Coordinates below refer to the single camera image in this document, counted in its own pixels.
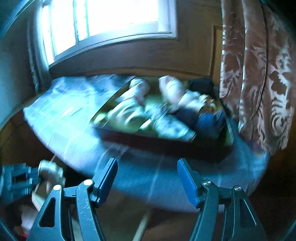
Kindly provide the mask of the blue checked cloth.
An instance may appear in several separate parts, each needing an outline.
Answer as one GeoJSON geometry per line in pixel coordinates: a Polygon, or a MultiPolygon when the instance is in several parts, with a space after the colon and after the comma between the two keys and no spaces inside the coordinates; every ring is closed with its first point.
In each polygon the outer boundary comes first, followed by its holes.
{"type": "MultiPolygon", "coordinates": [[[[178,157],[158,147],[134,148],[103,141],[90,120],[130,78],[116,74],[92,77],[60,77],[23,109],[25,120],[38,139],[61,161],[80,174],[92,177],[110,158],[118,160],[113,189],[154,207],[195,212],[177,173],[178,157]]],[[[234,143],[228,156],[217,163],[217,149],[196,149],[182,154],[192,169],[216,185],[240,185],[254,192],[267,170],[269,155],[243,141],[231,122],[234,143]]]]}

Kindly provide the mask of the wooden cabinet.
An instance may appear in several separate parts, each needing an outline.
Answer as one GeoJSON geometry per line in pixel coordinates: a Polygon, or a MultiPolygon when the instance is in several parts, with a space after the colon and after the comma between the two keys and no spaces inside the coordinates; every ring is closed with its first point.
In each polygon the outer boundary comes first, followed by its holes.
{"type": "MultiPolygon", "coordinates": [[[[18,112],[1,129],[1,163],[38,166],[56,157],[39,141],[18,112]]],[[[269,240],[295,239],[295,167],[269,168],[250,201],[269,240]]],[[[168,211],[112,190],[97,210],[108,240],[188,240],[198,213],[168,211]]]]}

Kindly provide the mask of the gold metal tray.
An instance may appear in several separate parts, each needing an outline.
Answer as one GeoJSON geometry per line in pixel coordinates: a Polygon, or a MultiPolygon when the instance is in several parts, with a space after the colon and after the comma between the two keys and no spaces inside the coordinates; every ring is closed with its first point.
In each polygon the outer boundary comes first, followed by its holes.
{"type": "Polygon", "coordinates": [[[126,76],[90,121],[102,140],[149,152],[220,162],[233,132],[211,78],[126,76]]]}

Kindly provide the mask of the pink white sock bundle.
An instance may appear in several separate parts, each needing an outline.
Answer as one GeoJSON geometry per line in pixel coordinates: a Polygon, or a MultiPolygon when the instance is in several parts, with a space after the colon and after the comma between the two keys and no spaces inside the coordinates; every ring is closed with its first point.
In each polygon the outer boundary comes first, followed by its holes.
{"type": "Polygon", "coordinates": [[[150,85],[142,78],[134,78],[130,81],[129,89],[116,99],[122,102],[127,99],[135,99],[140,105],[144,106],[145,95],[149,92],[150,85]]]}

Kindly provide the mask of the light blue sock pair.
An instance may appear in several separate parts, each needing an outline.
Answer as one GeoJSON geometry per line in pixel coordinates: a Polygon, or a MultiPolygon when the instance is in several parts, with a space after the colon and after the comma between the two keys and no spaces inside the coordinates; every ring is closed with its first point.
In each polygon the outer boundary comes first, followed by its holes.
{"type": "Polygon", "coordinates": [[[171,115],[170,111],[171,107],[167,104],[154,104],[145,111],[158,138],[192,142],[196,133],[174,115],[171,115]]]}

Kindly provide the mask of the black sock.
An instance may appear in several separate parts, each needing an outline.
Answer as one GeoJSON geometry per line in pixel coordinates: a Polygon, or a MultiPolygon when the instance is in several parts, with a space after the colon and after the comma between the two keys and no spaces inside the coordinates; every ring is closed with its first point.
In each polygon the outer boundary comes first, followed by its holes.
{"type": "Polygon", "coordinates": [[[191,80],[188,89],[191,91],[197,91],[200,94],[206,94],[209,96],[214,95],[214,83],[212,79],[208,77],[191,80]]]}

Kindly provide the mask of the brown floral curtain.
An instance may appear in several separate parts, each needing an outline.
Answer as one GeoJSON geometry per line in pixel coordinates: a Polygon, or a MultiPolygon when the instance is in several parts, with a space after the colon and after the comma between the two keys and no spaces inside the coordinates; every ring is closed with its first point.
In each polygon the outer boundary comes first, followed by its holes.
{"type": "Polygon", "coordinates": [[[222,1],[220,98],[238,132],[273,155],[295,114],[295,39],[265,1],[222,1]]]}

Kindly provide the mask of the cream socks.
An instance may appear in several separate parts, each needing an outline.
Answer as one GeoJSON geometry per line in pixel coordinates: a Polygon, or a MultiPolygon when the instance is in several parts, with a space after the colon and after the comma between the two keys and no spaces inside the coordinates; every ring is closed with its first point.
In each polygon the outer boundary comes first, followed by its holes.
{"type": "Polygon", "coordinates": [[[159,90],[164,102],[174,108],[186,108],[197,114],[215,113],[218,110],[215,100],[209,95],[185,89],[182,81],[174,76],[160,77],[159,90]]]}

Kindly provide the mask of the dark blue sock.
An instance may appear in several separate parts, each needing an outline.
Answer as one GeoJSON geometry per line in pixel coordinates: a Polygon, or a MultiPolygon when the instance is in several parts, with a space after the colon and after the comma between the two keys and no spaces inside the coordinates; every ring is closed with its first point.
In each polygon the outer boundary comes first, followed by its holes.
{"type": "Polygon", "coordinates": [[[226,126],[226,114],[222,109],[215,113],[196,113],[193,110],[182,108],[173,115],[201,138],[216,140],[226,126]]]}

